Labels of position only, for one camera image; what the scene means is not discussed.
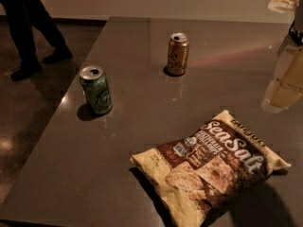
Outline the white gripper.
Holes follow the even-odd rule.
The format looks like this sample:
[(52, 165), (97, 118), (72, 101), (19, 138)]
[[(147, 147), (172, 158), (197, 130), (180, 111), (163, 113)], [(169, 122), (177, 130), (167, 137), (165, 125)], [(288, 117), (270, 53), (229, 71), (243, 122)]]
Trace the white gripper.
[(278, 49), (274, 77), (261, 102), (263, 111), (278, 114), (303, 96), (303, 0), (271, 0), (268, 9), (294, 11), (294, 21)]

